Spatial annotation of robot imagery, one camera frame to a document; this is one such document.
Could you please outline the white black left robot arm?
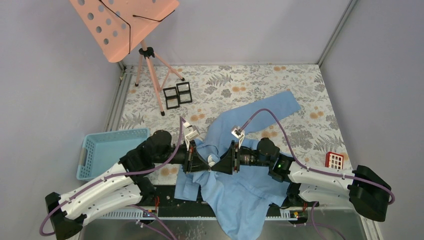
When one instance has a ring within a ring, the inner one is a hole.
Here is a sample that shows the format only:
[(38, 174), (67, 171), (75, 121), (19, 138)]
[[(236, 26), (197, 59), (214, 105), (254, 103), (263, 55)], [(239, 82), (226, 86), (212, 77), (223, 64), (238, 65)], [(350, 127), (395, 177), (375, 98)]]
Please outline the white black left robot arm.
[(106, 172), (78, 189), (64, 194), (52, 192), (45, 197), (54, 235), (67, 240), (78, 234), (93, 220), (126, 206), (146, 208), (142, 218), (152, 218), (159, 207), (172, 206), (173, 186), (154, 186), (147, 177), (165, 162), (182, 165), (185, 172), (208, 169), (196, 153), (194, 126), (184, 133), (184, 143), (176, 146), (165, 130), (154, 132), (136, 148), (128, 151)]

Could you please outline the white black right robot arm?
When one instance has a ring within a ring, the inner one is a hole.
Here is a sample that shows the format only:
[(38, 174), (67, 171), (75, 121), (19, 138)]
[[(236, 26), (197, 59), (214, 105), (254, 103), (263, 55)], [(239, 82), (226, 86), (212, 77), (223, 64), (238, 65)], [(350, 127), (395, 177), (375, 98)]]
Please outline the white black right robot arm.
[(293, 206), (318, 202), (352, 208), (373, 221), (386, 219), (391, 187), (367, 166), (358, 165), (355, 170), (301, 166), (269, 138), (262, 138), (255, 150), (231, 142), (211, 169), (231, 175), (241, 166), (267, 167), (272, 179), (288, 182), (286, 198)]

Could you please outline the light blue button shirt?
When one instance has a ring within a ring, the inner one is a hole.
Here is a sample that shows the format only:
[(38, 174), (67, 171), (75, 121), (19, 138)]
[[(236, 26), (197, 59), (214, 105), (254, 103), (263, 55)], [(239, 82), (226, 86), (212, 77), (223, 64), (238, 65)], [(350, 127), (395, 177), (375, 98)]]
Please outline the light blue button shirt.
[[(251, 119), (246, 133), (256, 133), (300, 110), (290, 91), (221, 113), (209, 126), (203, 140), (197, 139), (197, 151), (204, 159), (218, 161), (229, 148), (231, 130)], [(270, 204), (281, 205), (288, 183), (278, 182), (266, 167), (242, 166), (236, 174), (215, 171), (184, 173), (179, 170), (174, 197), (195, 201), (198, 195), (212, 208), (216, 219), (233, 240), (255, 240), (263, 229)]]

